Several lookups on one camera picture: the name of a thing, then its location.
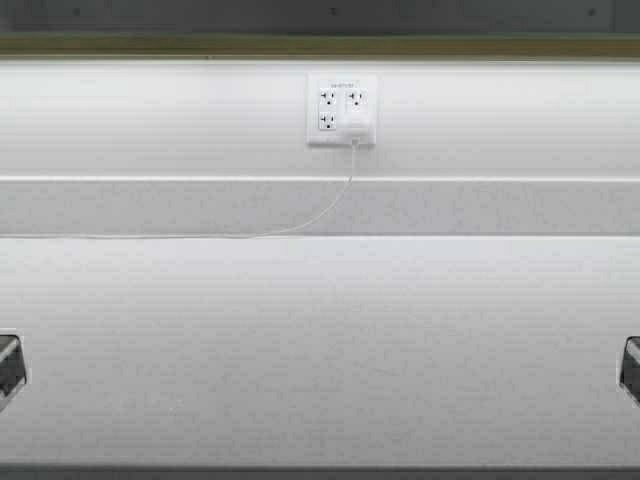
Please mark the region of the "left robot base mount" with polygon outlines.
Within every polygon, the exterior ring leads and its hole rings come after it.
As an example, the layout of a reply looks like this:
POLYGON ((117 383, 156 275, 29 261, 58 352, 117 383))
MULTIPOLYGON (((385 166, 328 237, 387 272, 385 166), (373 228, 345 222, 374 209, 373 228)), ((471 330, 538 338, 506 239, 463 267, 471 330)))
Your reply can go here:
POLYGON ((21 340, 16 335, 1 336, 0 411, 3 412, 27 383, 27 368, 21 340))

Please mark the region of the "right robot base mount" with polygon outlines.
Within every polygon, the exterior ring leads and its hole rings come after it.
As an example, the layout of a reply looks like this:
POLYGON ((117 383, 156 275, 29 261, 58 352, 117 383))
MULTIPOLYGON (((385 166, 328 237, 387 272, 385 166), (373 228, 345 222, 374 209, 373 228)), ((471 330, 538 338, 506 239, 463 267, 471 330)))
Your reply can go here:
POLYGON ((639 337, 626 339, 619 371, 619 384, 636 404, 640 401, 639 337))

